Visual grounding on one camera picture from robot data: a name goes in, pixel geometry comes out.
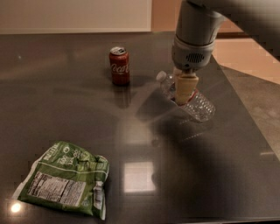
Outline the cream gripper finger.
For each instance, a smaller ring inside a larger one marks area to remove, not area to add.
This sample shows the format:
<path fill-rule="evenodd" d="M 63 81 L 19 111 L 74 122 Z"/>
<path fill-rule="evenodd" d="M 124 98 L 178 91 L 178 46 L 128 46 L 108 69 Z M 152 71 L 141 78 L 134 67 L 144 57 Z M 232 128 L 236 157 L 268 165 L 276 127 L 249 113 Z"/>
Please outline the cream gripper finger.
<path fill-rule="evenodd" d="M 175 102 L 178 105 L 186 104 L 195 90 L 199 77 L 196 73 L 190 70 L 180 70 L 178 68 L 173 69 L 173 75 L 175 80 Z"/>

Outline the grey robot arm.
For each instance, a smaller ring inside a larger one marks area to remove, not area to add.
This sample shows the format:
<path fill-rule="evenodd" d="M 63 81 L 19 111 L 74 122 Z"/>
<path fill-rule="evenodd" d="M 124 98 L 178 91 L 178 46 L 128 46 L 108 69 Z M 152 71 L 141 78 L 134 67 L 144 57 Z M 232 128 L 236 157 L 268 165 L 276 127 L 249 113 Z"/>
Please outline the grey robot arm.
<path fill-rule="evenodd" d="M 171 53 L 178 105 L 193 95 L 225 20 L 280 60 L 280 0 L 182 0 Z"/>

